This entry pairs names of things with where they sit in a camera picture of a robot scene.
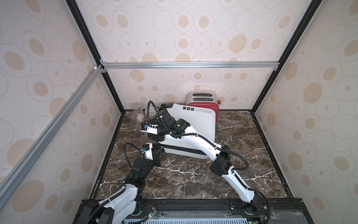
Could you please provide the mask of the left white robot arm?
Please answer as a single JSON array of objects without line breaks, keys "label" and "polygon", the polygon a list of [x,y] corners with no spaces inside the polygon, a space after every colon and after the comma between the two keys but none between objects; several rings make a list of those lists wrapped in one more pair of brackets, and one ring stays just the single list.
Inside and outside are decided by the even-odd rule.
[{"label": "left white robot arm", "polygon": [[[141,156],[130,162],[127,146],[141,152]],[[122,224],[129,215],[139,215],[142,212],[142,196],[148,177],[154,167],[161,164],[162,146],[146,143],[138,148],[132,143],[125,143],[124,156],[130,171],[120,189],[101,201],[83,200],[77,211],[74,224]]]}]

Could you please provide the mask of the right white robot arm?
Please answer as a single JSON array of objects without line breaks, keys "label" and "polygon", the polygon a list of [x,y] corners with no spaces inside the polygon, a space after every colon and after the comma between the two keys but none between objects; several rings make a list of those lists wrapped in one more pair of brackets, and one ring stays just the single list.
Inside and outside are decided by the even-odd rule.
[{"label": "right white robot arm", "polygon": [[249,187],[237,173],[249,168],[248,161],[242,155],[231,151],[228,145],[222,146],[209,140],[186,120],[175,120],[166,109],[157,112],[154,119],[149,119],[142,124],[140,130],[148,133],[158,142],[164,140],[166,136],[171,136],[196,146],[212,160],[210,171],[222,177],[238,194],[243,201],[245,213],[252,215],[263,209],[267,217],[270,216],[270,208],[264,194]]}]

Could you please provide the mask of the white hard-shell suitcase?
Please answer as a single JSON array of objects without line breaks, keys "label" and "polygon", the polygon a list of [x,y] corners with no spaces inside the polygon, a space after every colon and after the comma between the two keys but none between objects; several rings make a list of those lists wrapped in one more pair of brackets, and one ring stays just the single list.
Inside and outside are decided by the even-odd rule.
[{"label": "white hard-shell suitcase", "polygon": [[[159,110],[166,109],[175,120],[183,119],[193,126],[196,131],[207,139],[215,140],[216,113],[214,110],[203,107],[195,107],[179,104],[162,104]],[[165,153],[188,156],[198,159],[207,159],[208,156],[200,151],[195,145],[175,139],[171,136],[165,137],[160,142]]]}]

